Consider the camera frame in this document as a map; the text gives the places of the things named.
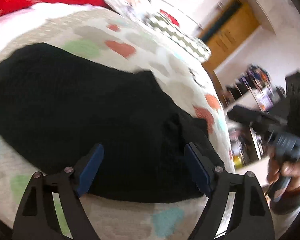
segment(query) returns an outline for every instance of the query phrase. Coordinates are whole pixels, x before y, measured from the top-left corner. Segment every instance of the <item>silver bolt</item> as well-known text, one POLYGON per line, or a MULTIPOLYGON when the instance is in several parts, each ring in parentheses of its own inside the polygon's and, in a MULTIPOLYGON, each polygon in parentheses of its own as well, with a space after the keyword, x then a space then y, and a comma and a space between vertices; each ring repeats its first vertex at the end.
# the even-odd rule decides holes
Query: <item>silver bolt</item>
POLYGON ((216 172, 218 172, 218 173, 223 172, 223 168, 220 167, 220 166, 215 167, 214 170, 215 170, 216 172))
POLYGON ((64 169, 65 173, 70 173, 73 171, 73 168, 72 167, 65 167, 64 169))
POLYGON ((39 178, 41 176, 41 172, 40 171, 37 171, 37 172, 35 172, 34 174, 33 174, 33 177, 34 178, 39 178))
POLYGON ((255 175, 252 171, 247 171, 247 175, 250 177, 250 178, 253 178, 255 175))

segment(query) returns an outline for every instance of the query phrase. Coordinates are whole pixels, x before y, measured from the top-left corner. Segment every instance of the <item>bed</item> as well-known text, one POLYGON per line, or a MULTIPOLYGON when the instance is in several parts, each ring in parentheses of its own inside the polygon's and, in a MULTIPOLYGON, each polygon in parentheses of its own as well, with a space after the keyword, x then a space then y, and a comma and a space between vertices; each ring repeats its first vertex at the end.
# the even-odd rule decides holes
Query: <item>bed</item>
MULTIPOLYGON (((179 107, 192 116, 207 120, 210 142, 227 171, 234 172, 226 120, 213 84, 200 62, 178 44, 102 7, 37 4, 25 10, 16 12, 11 19, 11 15, 0 17, 6 30, 9 24, 34 19, 29 20, 27 27, 20 32, 11 31, 9 36, 2 38, 0 61, 27 44, 46 42, 123 71, 149 69, 162 90, 179 107)), ((9 227, 13 226, 21 196, 35 171, 36 167, 0 137, 0 220, 9 227)), ((58 196, 54 197, 62 232, 70 236, 58 196)), ((228 199, 218 234, 227 228, 233 199, 233 195, 228 199)), ((170 204, 149 204, 85 195, 80 201, 102 240, 182 240, 187 239, 193 230, 207 197, 170 204)))

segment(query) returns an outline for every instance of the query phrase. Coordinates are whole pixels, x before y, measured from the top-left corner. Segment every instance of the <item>person's hand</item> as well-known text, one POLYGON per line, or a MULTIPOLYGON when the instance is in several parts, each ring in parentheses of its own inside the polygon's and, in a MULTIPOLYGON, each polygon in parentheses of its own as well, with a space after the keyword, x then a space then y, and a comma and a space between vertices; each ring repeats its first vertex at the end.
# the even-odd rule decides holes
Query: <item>person's hand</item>
POLYGON ((283 176, 291 177, 291 181, 286 189, 286 192, 300 190, 300 159, 296 163, 285 162, 280 172, 279 164, 274 159, 275 149, 273 147, 269 147, 268 153, 270 156, 269 171, 267 176, 269 184, 276 182, 281 173, 283 176))

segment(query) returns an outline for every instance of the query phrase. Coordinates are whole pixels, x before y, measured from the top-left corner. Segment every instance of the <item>yellow door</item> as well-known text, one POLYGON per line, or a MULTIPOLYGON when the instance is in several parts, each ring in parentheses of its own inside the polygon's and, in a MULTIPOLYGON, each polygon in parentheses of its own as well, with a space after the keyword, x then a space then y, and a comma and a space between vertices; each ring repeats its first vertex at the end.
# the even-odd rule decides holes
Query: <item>yellow door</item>
POLYGON ((243 3, 241 8, 207 42, 211 57, 203 63, 204 68, 209 72, 215 70, 259 25, 248 3, 243 3))

